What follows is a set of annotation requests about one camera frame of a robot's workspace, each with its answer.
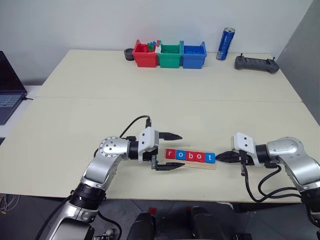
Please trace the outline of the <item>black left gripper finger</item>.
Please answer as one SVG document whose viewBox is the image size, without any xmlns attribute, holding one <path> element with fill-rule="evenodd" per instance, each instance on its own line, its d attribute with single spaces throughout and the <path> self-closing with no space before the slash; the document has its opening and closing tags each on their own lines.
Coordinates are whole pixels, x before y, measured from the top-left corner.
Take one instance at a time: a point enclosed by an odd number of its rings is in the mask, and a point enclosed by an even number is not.
<svg viewBox="0 0 320 240">
<path fill-rule="evenodd" d="M 182 140 L 183 138 L 174 133 L 159 132 L 159 139 L 163 139 L 165 141 L 176 141 L 176 140 Z"/>
<path fill-rule="evenodd" d="M 182 167 L 184 164 L 180 162 L 167 162 L 166 164 L 155 164 L 156 171 L 170 171 Z"/>
</svg>

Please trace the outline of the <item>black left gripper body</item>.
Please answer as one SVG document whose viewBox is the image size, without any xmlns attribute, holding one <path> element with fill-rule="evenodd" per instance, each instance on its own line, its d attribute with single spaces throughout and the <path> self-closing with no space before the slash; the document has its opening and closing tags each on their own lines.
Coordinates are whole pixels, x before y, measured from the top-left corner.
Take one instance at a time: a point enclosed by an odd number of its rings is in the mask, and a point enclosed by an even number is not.
<svg viewBox="0 0 320 240">
<path fill-rule="evenodd" d="M 144 152 L 143 160 L 145 162 L 151 162 L 151 168 L 153 170 L 158 170 L 159 166 L 158 166 L 157 156 L 158 156 L 158 148 L 155 148 L 154 150 Z"/>
</svg>

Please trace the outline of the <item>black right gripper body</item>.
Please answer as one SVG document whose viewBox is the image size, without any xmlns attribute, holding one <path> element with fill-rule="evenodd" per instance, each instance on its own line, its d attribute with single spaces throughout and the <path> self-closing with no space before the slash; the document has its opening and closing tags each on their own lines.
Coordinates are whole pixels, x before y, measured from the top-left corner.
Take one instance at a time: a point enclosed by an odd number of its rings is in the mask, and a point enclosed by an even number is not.
<svg viewBox="0 0 320 240">
<path fill-rule="evenodd" d="M 246 166 L 253 166 L 253 158 L 244 150 L 237 151 L 237 163 L 245 164 Z"/>
</svg>

